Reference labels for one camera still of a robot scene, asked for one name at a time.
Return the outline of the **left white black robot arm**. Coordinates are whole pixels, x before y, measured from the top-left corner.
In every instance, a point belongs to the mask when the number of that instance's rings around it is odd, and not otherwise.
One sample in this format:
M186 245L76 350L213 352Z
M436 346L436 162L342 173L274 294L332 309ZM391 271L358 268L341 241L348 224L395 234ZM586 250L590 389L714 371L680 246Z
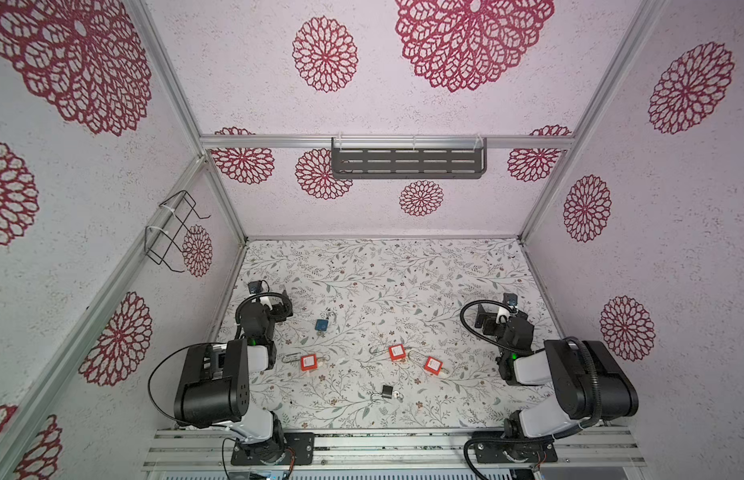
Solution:
M236 309L232 340L185 347L175 421L227 430L252 456L280 455L286 449L283 427L277 414L251 405L251 378L275 367L276 325L293 315L287 292L253 294Z

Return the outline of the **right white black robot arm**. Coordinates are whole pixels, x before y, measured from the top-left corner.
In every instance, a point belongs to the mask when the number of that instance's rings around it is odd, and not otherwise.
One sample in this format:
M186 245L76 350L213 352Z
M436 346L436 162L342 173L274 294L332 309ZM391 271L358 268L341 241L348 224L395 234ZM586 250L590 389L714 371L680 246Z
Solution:
M512 442L552 442L638 412L637 390L602 342L569 336L535 350L535 326L512 298L470 302L459 319L498 349L498 372L508 385L553 387L550 398L505 420L504 436Z

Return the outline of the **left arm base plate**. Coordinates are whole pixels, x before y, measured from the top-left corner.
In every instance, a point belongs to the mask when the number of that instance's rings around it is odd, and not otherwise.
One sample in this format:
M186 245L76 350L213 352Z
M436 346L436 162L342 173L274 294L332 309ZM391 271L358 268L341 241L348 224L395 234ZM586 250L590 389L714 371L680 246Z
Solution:
M277 434L274 439L234 447L230 464L233 466L296 466L311 465L316 435L309 433Z

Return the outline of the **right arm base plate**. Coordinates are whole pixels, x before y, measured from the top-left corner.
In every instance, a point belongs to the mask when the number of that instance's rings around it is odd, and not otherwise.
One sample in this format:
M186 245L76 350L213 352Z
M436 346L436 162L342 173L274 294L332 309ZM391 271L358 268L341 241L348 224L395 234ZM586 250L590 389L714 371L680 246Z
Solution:
M507 438L500 431L476 431L464 447L480 464L555 463L558 454L550 437Z

